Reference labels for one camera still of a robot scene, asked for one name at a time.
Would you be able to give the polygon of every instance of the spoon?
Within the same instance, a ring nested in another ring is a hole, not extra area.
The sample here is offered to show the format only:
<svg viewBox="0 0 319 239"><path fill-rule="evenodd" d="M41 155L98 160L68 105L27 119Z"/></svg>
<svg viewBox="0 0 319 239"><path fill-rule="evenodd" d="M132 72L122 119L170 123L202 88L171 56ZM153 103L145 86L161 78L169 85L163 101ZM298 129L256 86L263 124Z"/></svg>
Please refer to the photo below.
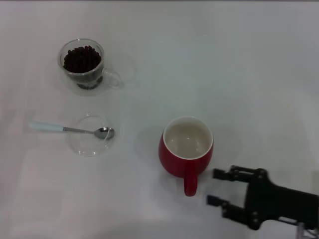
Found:
<svg viewBox="0 0 319 239"><path fill-rule="evenodd" d="M63 127L60 125L43 123L43 122L35 122L35 121L31 121L29 123L29 127L33 129L37 129L37 130L55 131L55 132L68 131L68 132L78 132L78 133L90 133L99 139L107 139L107 140L113 138L115 135L114 129L110 127L102 127L97 129L96 131L88 131L83 129Z"/></svg>

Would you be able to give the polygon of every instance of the mug rim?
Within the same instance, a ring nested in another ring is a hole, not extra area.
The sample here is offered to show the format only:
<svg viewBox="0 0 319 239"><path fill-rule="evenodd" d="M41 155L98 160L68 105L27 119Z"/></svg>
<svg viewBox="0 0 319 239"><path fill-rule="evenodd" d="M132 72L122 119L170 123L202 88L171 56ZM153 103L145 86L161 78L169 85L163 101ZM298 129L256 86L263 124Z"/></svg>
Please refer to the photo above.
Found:
<svg viewBox="0 0 319 239"><path fill-rule="evenodd" d="M165 141L165 135L166 135L166 130L167 130L168 126L171 125L173 122L175 122L175 121L177 121L177 120L180 120L180 119L184 119L184 118L193 118L193 119L196 119L196 120L202 122L202 123L206 126L206 128L208 129L208 131L209 131L209 133L210 133L210 136L211 136L211 143L210 143L208 149L207 149L202 155L200 155L200 156L198 156L198 157L195 157L195 158L185 158L185 157L178 156L177 154L173 153L173 152L170 150L170 148L168 147L168 145L166 144L166 141ZM196 118L196 117L194 117L194 116L180 116L180 117L174 118L172 121L170 121L170 122L165 126L165 129L164 129L164 132L163 132L163 142L164 142L165 147L168 149L168 151L169 151L171 154L173 154L174 156L176 156L177 158L185 159L185 160L195 160L195 159L199 159L199 158L205 156L205 155L211 150L211 148L212 148L212 146L213 146L213 143L214 143L214 137L213 137L213 134L212 134L212 132L211 132L210 127L208 127L208 125L207 125L204 121L202 121L202 120L200 120L199 118Z"/></svg>
<svg viewBox="0 0 319 239"><path fill-rule="evenodd" d="M96 44L96 45L101 49L101 52L102 52L101 61L100 61L100 63L99 63L94 69L92 69L92 70L90 70L90 71L88 71L88 72L84 72L84 73L74 73L74 72L70 72L70 71L66 70L66 69L62 66L62 64L61 64L61 62L60 62L61 52L62 52L63 48L66 47L68 44L73 43L73 42L75 42L75 41L81 41L81 40L92 41L94 44ZM61 49L59 50L59 54L58 54L58 57L57 57L57 61L58 61L59 67L60 67L65 73L67 73L68 75L72 75L72 76L85 76L85 75L88 75L88 74L90 74L90 73L96 71L96 70L103 64L103 62L104 62L104 50L103 50L102 46L101 46L99 43L97 43L96 41L94 41L94 40L92 40L92 39L88 39L88 38L78 38L78 39L74 39L74 40L72 40L72 41L69 41L68 43L65 43L65 44L61 47Z"/></svg>

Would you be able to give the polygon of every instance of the glass cup handle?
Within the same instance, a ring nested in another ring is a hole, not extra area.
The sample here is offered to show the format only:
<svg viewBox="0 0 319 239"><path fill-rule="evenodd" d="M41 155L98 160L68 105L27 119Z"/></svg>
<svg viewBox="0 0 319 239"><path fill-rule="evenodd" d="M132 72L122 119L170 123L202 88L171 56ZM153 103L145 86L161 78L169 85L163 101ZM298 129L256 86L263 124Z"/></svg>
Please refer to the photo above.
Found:
<svg viewBox="0 0 319 239"><path fill-rule="evenodd" d="M122 79L116 71L104 68L102 75L106 77L106 82L110 88L117 89L122 85Z"/></svg>

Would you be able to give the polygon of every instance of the white tabletop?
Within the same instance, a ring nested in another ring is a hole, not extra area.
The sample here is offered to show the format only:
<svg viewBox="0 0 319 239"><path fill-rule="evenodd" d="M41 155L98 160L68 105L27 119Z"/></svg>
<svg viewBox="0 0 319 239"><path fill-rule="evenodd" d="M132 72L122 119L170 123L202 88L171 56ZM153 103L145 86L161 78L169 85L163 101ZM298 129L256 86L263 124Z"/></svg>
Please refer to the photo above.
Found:
<svg viewBox="0 0 319 239"><path fill-rule="evenodd" d="M293 238L282 223L222 219L205 196L243 203L244 184L210 179L233 164L319 193L318 20L301 2L0 2L0 238ZM56 56L76 38L104 47L124 88L63 86ZM25 126L91 109L117 130L98 157ZM182 115L215 140L192 198L158 160L163 127Z"/></svg>

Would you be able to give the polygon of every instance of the mug handle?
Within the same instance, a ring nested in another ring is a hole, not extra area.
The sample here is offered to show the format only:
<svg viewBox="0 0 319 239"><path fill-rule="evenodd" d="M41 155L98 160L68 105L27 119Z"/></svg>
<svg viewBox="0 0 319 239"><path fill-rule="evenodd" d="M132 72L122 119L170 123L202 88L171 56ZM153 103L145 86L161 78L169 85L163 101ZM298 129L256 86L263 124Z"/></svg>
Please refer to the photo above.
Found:
<svg viewBox="0 0 319 239"><path fill-rule="evenodd" d="M186 173L184 176L184 192L188 197L196 194L197 190L197 173L195 165L186 166Z"/></svg>
<svg viewBox="0 0 319 239"><path fill-rule="evenodd" d="M112 89L117 89L117 88L121 87L123 84L119 73L117 73L116 71L113 71L113 70L110 70L107 68L103 68L102 75L107 76L107 79L108 79L107 84Z"/></svg>

